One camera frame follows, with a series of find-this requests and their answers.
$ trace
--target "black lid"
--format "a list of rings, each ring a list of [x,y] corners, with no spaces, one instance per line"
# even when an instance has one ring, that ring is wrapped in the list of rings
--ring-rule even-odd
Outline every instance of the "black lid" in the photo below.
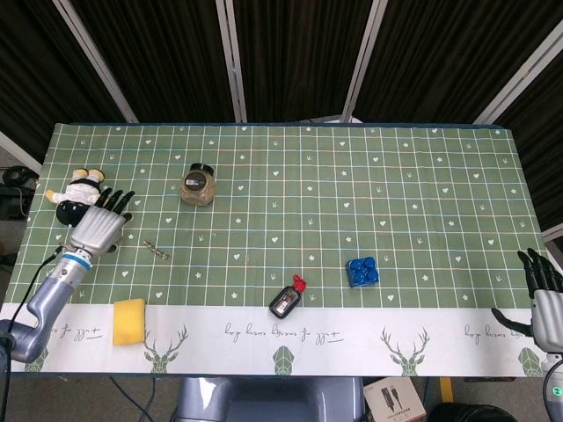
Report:
[[[211,175],[211,177],[213,177],[213,168],[211,166],[208,166],[207,164],[193,163],[190,166],[190,171],[191,170],[203,170],[203,171],[209,173]]]

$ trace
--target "blue lego brick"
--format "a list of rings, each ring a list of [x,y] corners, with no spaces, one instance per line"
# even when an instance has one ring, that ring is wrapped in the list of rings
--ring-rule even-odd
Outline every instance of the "blue lego brick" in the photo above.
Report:
[[[351,287],[371,286],[379,282],[376,260],[373,257],[352,259],[346,263]]]

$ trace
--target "plush bear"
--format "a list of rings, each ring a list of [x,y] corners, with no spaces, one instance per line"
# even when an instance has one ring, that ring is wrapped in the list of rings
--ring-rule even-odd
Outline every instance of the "plush bear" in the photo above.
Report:
[[[76,169],[64,193],[51,190],[45,192],[48,200],[57,204],[56,218],[65,226],[76,227],[90,205],[94,205],[101,194],[99,184],[106,176],[101,170]]]

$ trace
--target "robotic hand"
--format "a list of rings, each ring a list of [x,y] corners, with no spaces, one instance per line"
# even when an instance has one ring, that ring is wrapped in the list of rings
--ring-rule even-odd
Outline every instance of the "robotic hand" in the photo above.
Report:
[[[491,311],[499,323],[533,337],[539,348],[548,353],[547,360],[542,363],[545,408],[552,421],[563,421],[563,374],[555,373],[563,364],[563,276],[555,271],[549,260],[532,249],[528,249],[528,255],[519,251],[518,257],[526,272],[531,325],[511,321],[496,308]]]
[[[121,215],[121,212],[135,193],[127,193],[115,205],[123,191],[115,192],[108,200],[110,192],[111,189],[106,189],[88,209],[72,232],[70,244],[62,244],[57,250],[56,253],[62,248],[67,251],[27,304],[27,310],[37,318],[37,324],[29,326],[15,322],[19,308],[12,320],[0,321],[0,337],[9,339],[12,359],[24,363],[37,359],[47,345],[56,318],[91,268],[91,262],[117,249],[121,228],[131,219],[131,214]]]

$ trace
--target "yellow sponge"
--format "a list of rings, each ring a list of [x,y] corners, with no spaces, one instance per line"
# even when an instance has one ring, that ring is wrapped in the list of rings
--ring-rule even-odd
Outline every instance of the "yellow sponge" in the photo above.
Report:
[[[113,304],[113,345],[132,345],[144,341],[144,299]]]

